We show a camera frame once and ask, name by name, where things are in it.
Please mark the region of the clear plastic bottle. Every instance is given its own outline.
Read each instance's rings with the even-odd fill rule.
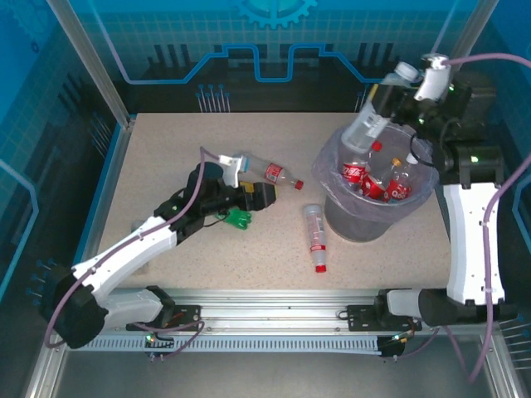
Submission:
[[[395,71],[386,75],[380,85],[397,85],[409,88],[417,75],[418,70],[416,68],[406,62],[398,62]],[[371,95],[369,95],[358,117],[341,135],[341,141],[351,151],[366,153],[387,123],[389,123],[389,119],[376,113],[371,102]]]
[[[347,180],[352,188],[357,191],[362,183],[363,177],[370,170],[369,161],[373,158],[374,153],[380,152],[382,143],[374,141],[371,150],[367,153],[357,153],[348,148],[341,148],[340,172],[345,180]]]
[[[262,176],[267,181],[278,186],[293,186],[295,189],[302,189],[304,182],[293,177],[289,170],[276,163],[262,158],[258,158],[252,153],[242,154],[246,159],[243,162],[243,171],[252,171]]]
[[[389,187],[387,187],[383,193],[382,201],[401,201],[409,196],[412,191],[412,175],[415,173],[414,169],[418,164],[418,161],[410,153],[407,155],[406,162],[406,166],[399,170],[395,170],[393,173],[392,179],[389,182]]]
[[[326,240],[324,239],[323,210],[319,205],[304,208],[308,227],[309,251],[315,265],[315,272],[326,272]]]
[[[378,173],[373,175],[367,174],[362,181],[362,195],[371,199],[380,199],[389,186],[395,170],[401,166],[402,162],[400,159],[394,158],[391,161],[391,165],[380,170]]]

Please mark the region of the trash bin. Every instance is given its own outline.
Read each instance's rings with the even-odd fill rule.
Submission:
[[[436,169],[421,164],[411,180],[410,196],[402,201],[384,203],[363,197],[354,192],[338,171],[338,153],[341,133],[338,129],[323,146],[312,167],[314,178],[326,191],[324,215],[330,229],[344,239],[356,242],[375,240],[387,229],[419,208],[439,180]],[[374,159],[373,170],[384,167],[392,158],[405,159],[409,154],[413,130],[393,124],[388,125],[378,137],[382,151]],[[421,159],[431,161],[431,148],[421,140],[413,142],[413,150]]]

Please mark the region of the clear plastic bag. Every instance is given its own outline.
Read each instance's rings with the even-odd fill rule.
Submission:
[[[324,188],[330,200],[350,216],[388,225],[400,221],[426,202],[439,181],[439,173],[435,168],[421,164],[418,165],[416,175],[411,181],[410,196],[402,201],[383,203],[354,192],[339,173],[337,166],[339,147],[342,145],[341,133],[344,129],[345,127],[338,129],[330,137],[312,167],[314,178]],[[392,158],[405,159],[409,154],[412,134],[412,129],[389,124],[378,137],[382,142],[382,151],[378,154],[378,161],[373,165],[373,170],[391,162]],[[419,158],[431,161],[429,143],[416,139],[413,142],[413,150]]]

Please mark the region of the robotic arm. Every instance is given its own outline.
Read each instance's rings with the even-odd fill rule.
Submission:
[[[446,289],[392,289],[377,304],[384,313],[421,318],[430,326],[485,321],[485,259],[482,220],[503,181],[503,157],[484,136],[485,116],[495,92],[482,75],[457,72],[451,81],[447,58],[430,54],[417,89],[383,86],[373,93],[374,109],[397,124],[408,124],[418,138],[433,143],[432,165],[440,173],[450,218],[451,273]],[[513,318],[504,303],[498,271],[496,218],[490,221],[494,319]]]
[[[205,164],[200,190],[190,209],[169,226],[161,227],[149,235],[143,232],[161,226],[174,218],[190,201],[197,184],[199,166],[190,173],[187,186],[162,203],[136,231],[95,258],[77,264],[71,269],[55,267],[46,279],[40,307],[41,315],[50,320],[59,300],[66,291],[86,274],[99,259],[116,247],[122,246],[132,236],[140,239],[116,252],[97,272],[86,278],[72,294],[57,319],[55,330],[72,348],[83,347],[106,328],[123,327],[129,323],[150,323],[163,328],[173,317],[175,302],[157,286],[140,292],[114,294],[110,292],[135,270],[157,255],[179,245],[201,230],[206,216],[227,214],[233,208],[246,211],[262,210],[276,200],[275,187],[255,183],[252,189],[230,187],[224,183],[222,168],[215,163]]]

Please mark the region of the speckled countertop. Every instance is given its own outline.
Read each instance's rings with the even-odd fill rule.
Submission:
[[[316,274],[302,209],[324,204],[311,164],[352,114],[139,114],[125,155],[100,251],[130,233],[179,188],[199,147],[230,155],[251,150],[286,166],[304,189],[280,189],[273,206],[253,213],[247,231],[220,223],[203,229],[122,283],[190,289],[379,289],[444,287],[450,244],[435,195],[383,237],[355,244],[327,225],[328,272]]]

